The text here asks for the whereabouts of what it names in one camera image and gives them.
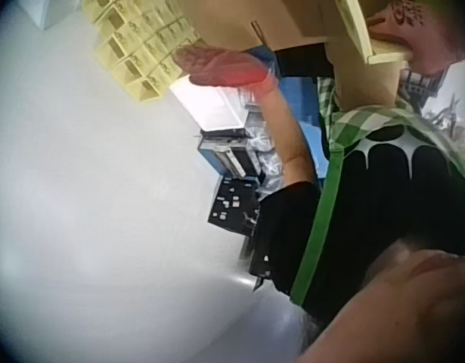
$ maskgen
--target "yellow box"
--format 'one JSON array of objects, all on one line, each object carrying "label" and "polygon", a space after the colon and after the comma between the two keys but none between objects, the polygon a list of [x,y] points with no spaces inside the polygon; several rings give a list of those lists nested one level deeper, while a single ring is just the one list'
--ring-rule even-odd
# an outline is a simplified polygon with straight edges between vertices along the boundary
[{"label": "yellow box", "polygon": [[94,23],[115,1],[116,0],[82,0],[82,12],[84,12],[90,23]]},{"label": "yellow box", "polygon": [[111,71],[111,74],[122,86],[126,86],[130,82],[136,81],[144,76],[137,66],[133,55],[117,64]]},{"label": "yellow box", "polygon": [[168,56],[160,64],[159,68],[163,71],[172,84],[182,73],[181,68],[173,61],[172,57]]},{"label": "yellow box", "polygon": [[148,53],[157,61],[161,61],[169,53],[166,46],[160,41],[158,36],[152,36],[149,40],[144,43],[144,47]]},{"label": "yellow box", "polygon": [[111,70],[111,74],[120,85],[125,86],[148,75],[161,60],[161,58],[156,59],[143,45],[125,60],[119,62]]},{"label": "yellow box", "polygon": [[187,19],[185,19],[184,17],[180,17],[177,19],[177,24],[178,26],[180,27],[180,30],[181,32],[187,36],[188,33],[191,31],[191,26],[190,24],[188,23]]},{"label": "yellow box", "polygon": [[175,49],[175,37],[173,36],[170,29],[163,28],[157,33],[158,39],[165,45],[167,53],[173,51]]},{"label": "yellow box", "polygon": [[103,39],[106,39],[130,20],[151,11],[154,3],[146,0],[117,0],[103,13],[96,27]]},{"label": "yellow box", "polygon": [[125,59],[126,55],[115,36],[111,36],[96,51],[96,57],[107,70],[111,70],[118,62]]},{"label": "yellow box", "polygon": [[158,16],[155,11],[149,11],[143,15],[143,19],[147,22],[148,26],[155,32],[165,26],[162,18]]},{"label": "yellow box", "polygon": [[171,81],[158,67],[148,76],[140,78],[126,86],[126,91],[138,101],[149,101],[161,97]]},{"label": "yellow box", "polygon": [[176,0],[165,0],[165,5],[174,17],[181,17],[183,15],[180,5],[178,5]]},{"label": "yellow box", "polygon": [[126,86],[126,91],[138,101],[148,101],[158,98],[162,93],[158,92],[148,78],[140,78]]},{"label": "yellow box", "polygon": [[174,23],[170,24],[169,30],[173,36],[173,48],[177,48],[185,39],[186,33],[181,30],[181,27],[175,21]]},{"label": "yellow box", "polygon": [[169,7],[164,0],[155,0],[153,2],[153,9],[162,19],[165,25],[173,23],[173,21],[177,18],[177,16],[169,10]]}]

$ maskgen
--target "wall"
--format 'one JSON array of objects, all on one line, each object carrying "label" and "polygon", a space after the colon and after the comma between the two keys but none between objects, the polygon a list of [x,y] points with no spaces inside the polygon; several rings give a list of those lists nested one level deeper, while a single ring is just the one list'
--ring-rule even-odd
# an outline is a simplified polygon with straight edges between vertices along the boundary
[{"label": "wall", "polygon": [[451,103],[452,95],[460,99],[457,115],[465,122],[465,61],[454,64],[449,68],[444,83],[436,98],[430,98],[425,110],[440,112]]},{"label": "wall", "polygon": [[175,363],[279,294],[252,293],[243,237],[206,224],[196,125],[170,94],[135,103],[95,34],[81,13],[0,16],[0,334],[25,362]]}]

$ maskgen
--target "person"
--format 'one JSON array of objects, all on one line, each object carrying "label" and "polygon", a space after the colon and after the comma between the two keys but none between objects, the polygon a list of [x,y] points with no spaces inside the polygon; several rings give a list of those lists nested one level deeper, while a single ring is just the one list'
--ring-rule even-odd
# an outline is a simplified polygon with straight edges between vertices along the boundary
[{"label": "person", "polygon": [[[391,99],[399,67],[365,66],[348,41],[327,45],[335,80],[318,81],[325,154],[341,121],[347,125],[341,131],[361,121],[360,129],[369,132],[343,150],[324,248],[302,302],[321,329],[328,328],[304,359],[329,352],[328,341],[361,340],[362,334],[341,333],[360,329],[361,316],[383,321],[372,330],[379,334],[383,326],[387,333],[379,337],[391,339],[379,343],[385,349],[379,348],[378,356],[389,358],[383,361],[438,358],[465,331],[465,259],[452,262],[453,255],[465,256],[465,170],[409,123],[392,123],[405,115]],[[344,62],[337,66],[346,49],[353,49],[349,63],[362,72],[354,77],[365,75],[364,84],[352,84],[352,69]],[[274,285],[291,295],[322,193],[298,122],[277,80],[248,54],[188,46],[177,51],[175,61],[196,85],[246,87],[255,95],[283,163],[284,187],[261,202],[253,238],[268,250]],[[361,91],[383,79],[394,85],[385,92]],[[446,267],[451,263],[456,267]],[[350,320],[355,312],[361,314]],[[397,324],[404,326],[397,329]],[[368,350],[375,334],[367,334],[358,349]],[[401,347],[395,351],[390,343],[397,342]]]}]

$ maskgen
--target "green lanyard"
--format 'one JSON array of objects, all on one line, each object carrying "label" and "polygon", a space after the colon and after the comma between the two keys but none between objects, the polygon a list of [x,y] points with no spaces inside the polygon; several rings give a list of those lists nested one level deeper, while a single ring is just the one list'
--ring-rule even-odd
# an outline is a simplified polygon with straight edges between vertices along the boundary
[{"label": "green lanyard", "polygon": [[313,228],[309,234],[305,252],[302,255],[296,279],[291,289],[290,299],[293,303],[301,306],[306,298],[309,285],[318,267],[324,242],[328,234],[333,208],[335,207],[336,195],[338,194],[339,180],[343,168],[345,151],[343,149],[330,152],[330,164],[324,188],[320,196]]}]

